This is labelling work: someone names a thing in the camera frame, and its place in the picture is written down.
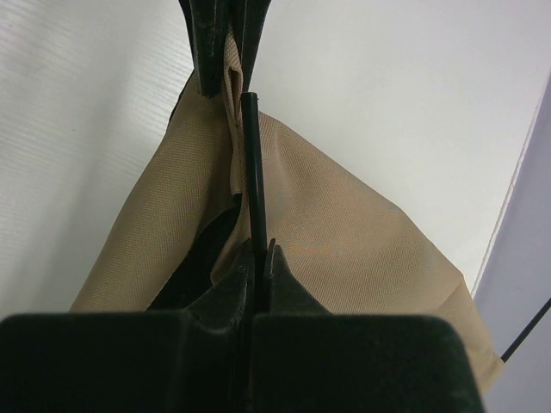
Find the black tent pole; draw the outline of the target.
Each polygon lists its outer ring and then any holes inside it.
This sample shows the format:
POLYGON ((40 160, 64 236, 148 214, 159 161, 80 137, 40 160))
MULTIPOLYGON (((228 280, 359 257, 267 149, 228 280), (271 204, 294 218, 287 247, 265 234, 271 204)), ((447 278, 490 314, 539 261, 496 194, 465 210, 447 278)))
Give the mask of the black tent pole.
POLYGON ((506 363, 526 340, 533 329, 540 323, 551 307, 551 298, 545 302, 540 310, 530 319, 526 326, 522 329, 512 344, 501 355, 501 360, 506 363))
POLYGON ((269 306, 266 281, 264 280, 268 240, 257 94, 245 92, 241 95, 240 102, 243 121, 251 244, 255 257, 255 311, 264 312, 269 306))

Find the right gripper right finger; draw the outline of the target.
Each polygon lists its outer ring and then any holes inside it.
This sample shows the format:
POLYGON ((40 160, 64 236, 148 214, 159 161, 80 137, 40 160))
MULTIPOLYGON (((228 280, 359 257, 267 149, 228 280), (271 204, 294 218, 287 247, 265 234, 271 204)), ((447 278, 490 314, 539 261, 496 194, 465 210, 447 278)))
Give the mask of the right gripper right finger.
POLYGON ((275 243, 253 321, 256 412, 481 412, 460 337, 431 316, 332 315, 275 243))

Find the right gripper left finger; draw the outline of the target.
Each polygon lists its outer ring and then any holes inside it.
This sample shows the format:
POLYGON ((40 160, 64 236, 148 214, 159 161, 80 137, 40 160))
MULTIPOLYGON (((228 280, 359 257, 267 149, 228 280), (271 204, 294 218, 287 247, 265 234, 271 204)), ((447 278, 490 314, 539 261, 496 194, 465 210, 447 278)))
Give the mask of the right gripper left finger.
POLYGON ((189 305, 1 323, 4 412, 234 412, 247 386, 254 255, 189 305))

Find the beige black pet tent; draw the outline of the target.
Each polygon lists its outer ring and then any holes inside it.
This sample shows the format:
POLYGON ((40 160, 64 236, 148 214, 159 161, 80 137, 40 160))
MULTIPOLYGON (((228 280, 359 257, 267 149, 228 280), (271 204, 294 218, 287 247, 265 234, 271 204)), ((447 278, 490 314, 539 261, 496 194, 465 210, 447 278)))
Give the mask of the beige black pet tent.
MULTIPOLYGON (((72 310, 143 311, 222 213, 245 197, 233 37, 222 91, 191 77, 166 134, 127 197, 72 310)), ((459 334, 477 386, 503 363, 461 272, 392 202, 267 114, 259 117, 267 232, 293 276, 339 314, 429 314, 459 334)))

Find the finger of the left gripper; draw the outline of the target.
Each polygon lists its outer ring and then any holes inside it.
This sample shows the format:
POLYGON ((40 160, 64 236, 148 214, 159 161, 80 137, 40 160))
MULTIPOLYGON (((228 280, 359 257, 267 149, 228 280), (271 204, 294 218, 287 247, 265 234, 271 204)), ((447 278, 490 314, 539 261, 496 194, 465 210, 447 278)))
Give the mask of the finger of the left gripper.
POLYGON ((236 0, 234 2, 234 39, 238 47, 245 92, 251 85, 263 25, 270 3, 270 0, 236 0))
POLYGON ((179 0, 183 11, 195 74, 207 98, 220 93, 224 51, 231 16, 230 0, 179 0))

